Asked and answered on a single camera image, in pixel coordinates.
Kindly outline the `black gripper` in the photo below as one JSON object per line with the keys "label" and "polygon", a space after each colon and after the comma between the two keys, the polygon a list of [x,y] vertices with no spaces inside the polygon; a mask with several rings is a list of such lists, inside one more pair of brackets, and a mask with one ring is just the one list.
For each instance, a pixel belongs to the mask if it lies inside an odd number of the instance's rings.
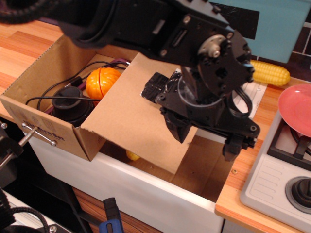
{"label": "black gripper", "polygon": [[253,148],[260,127],[250,119],[253,106],[243,89],[239,86],[219,97],[202,84],[197,89],[199,94],[180,72],[170,78],[155,73],[155,102],[173,137],[183,143],[192,126],[221,136],[227,162],[234,161],[242,149]]}

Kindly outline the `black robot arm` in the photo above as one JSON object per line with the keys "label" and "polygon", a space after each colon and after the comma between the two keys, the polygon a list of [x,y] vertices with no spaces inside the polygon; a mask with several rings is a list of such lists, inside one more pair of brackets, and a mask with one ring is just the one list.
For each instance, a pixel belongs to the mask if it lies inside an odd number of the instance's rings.
{"label": "black robot arm", "polygon": [[251,50],[207,0],[3,0],[0,21],[23,24],[56,20],[82,48],[106,45],[141,52],[177,64],[181,77],[170,79],[156,97],[167,128],[183,142],[191,126],[225,138],[223,155],[233,161],[253,148],[259,126],[233,105],[233,93],[252,108],[242,90],[253,81]]}

